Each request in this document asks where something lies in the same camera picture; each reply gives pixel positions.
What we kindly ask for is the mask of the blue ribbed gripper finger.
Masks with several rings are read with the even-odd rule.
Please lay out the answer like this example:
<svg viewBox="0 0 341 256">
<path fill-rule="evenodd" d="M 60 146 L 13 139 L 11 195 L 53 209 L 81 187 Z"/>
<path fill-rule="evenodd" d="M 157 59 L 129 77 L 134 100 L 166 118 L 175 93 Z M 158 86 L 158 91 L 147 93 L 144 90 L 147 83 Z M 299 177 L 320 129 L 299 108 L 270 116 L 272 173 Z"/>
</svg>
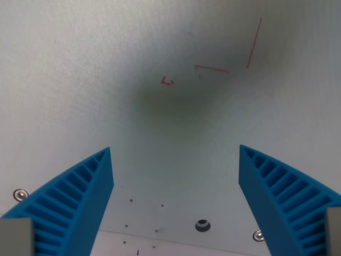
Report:
<svg viewBox="0 0 341 256">
<path fill-rule="evenodd" d="M 106 147 L 38 188 L 2 217 L 33 222 L 34 255 L 90 255 L 113 187 Z"/>
<path fill-rule="evenodd" d="M 324 216 L 340 194 L 303 172 L 240 145 L 239 186 L 271 255 L 327 255 Z"/>
</svg>

